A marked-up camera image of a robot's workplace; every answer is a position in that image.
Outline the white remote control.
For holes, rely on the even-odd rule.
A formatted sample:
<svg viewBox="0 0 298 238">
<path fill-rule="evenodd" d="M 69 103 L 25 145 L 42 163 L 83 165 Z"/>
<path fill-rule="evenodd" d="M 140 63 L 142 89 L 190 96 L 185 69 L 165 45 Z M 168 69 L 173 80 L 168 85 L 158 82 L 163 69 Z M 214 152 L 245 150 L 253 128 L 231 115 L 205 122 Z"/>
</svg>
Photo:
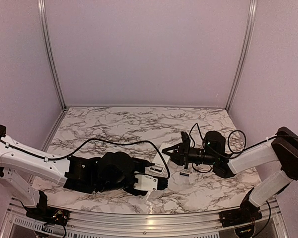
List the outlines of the white remote control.
<svg viewBox="0 0 298 238">
<path fill-rule="evenodd" d="M 169 147 L 171 147 L 171 144 L 162 143 L 159 148 L 159 151 L 167 164 L 170 160 L 170 156 L 164 154 L 162 150 Z M 154 165 L 149 167 L 148 173 L 155 176 L 164 175 L 164 173 L 166 172 L 166 166 L 164 165 L 162 158 L 158 153 L 156 154 L 152 162 L 154 163 Z"/>
</svg>

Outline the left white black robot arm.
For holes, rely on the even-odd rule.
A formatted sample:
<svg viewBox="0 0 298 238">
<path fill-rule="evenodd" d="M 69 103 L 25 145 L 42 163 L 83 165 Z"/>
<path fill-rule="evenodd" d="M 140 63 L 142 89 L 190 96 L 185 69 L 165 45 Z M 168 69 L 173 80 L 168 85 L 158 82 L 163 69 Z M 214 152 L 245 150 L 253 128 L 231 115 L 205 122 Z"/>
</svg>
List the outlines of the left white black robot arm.
<svg viewBox="0 0 298 238">
<path fill-rule="evenodd" d="M 0 182 L 41 220 L 53 216 L 46 205 L 47 197 L 35 190 L 17 171 L 47 179 L 65 189 L 92 194 L 124 190 L 134 196 L 144 196 L 158 189 L 158 179 L 145 173 L 151 162 L 124 152 L 107 152 L 102 157 L 83 158 L 74 155 L 57 158 L 53 154 L 25 146 L 6 134 L 0 125 Z"/>
</svg>

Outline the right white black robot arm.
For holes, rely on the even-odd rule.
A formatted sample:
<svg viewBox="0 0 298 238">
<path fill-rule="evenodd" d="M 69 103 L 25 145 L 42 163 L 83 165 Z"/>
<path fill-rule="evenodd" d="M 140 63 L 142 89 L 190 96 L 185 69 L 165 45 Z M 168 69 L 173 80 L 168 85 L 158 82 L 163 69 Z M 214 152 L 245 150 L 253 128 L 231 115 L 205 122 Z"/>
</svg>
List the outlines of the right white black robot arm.
<svg viewBox="0 0 298 238">
<path fill-rule="evenodd" d="M 206 164 L 221 178 L 231 178 L 242 171 L 261 164 L 278 162 L 279 170 L 248 192 L 236 211 L 236 218 L 247 222 L 269 198 L 282 192 L 292 181 L 298 180 L 298 136 L 286 127 L 265 140 L 243 148 L 237 154 L 225 152 L 226 139 L 217 131 L 209 131 L 203 139 L 203 148 L 191 147 L 191 139 L 181 133 L 181 143 L 163 149 L 163 154 L 175 164 L 188 167 Z"/>
</svg>

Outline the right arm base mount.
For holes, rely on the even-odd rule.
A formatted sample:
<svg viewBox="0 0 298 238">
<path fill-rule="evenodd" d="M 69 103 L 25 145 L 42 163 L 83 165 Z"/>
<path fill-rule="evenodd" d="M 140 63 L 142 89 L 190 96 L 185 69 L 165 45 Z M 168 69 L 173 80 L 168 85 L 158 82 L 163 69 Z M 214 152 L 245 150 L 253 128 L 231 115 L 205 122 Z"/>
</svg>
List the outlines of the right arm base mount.
<svg viewBox="0 0 298 238">
<path fill-rule="evenodd" d="M 248 209 L 237 208 L 219 212 L 220 223 L 223 227 L 241 225 L 262 219 L 259 210 L 250 211 Z"/>
</svg>

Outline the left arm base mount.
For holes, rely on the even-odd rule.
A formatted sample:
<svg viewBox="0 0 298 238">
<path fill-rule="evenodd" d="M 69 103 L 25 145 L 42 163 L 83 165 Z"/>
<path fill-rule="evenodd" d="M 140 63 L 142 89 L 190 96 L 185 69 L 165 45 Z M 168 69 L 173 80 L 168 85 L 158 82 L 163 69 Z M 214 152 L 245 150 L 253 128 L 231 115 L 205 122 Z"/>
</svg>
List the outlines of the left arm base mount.
<svg viewBox="0 0 298 238">
<path fill-rule="evenodd" d="M 46 209 L 26 208 L 26 216 L 48 224 L 65 226 L 69 218 L 69 210 L 48 206 Z"/>
</svg>

